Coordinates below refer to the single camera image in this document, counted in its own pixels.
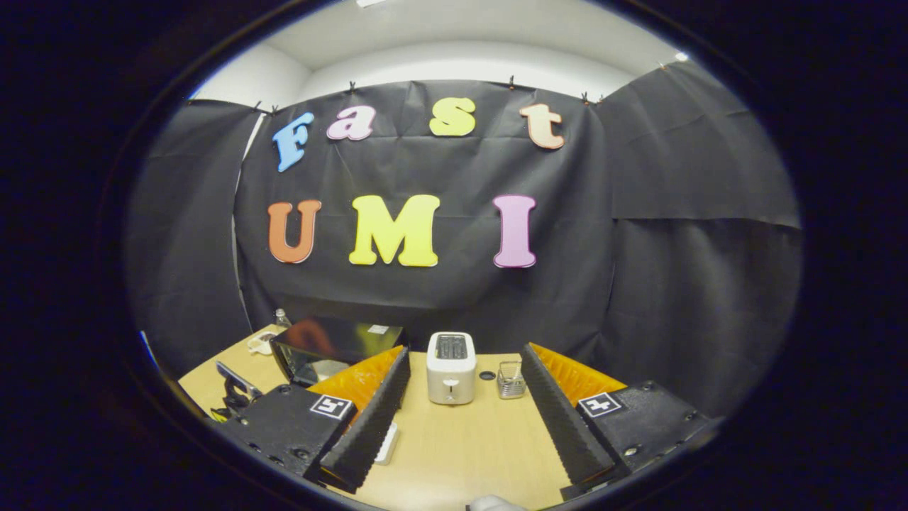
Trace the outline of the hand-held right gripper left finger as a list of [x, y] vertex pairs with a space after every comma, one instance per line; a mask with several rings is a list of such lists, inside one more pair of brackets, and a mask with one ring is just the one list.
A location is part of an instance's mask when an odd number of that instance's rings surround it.
[[395, 346], [310, 388], [277, 386], [216, 427], [299, 478], [354, 493], [372, 469], [410, 377], [409, 350]]

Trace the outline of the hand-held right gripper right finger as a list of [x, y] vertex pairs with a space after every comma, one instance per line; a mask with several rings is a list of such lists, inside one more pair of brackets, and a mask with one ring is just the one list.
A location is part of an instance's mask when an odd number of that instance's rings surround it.
[[520, 372], [570, 485], [565, 500], [632, 478], [706, 442], [717, 420], [646, 380], [626, 385], [529, 343]]

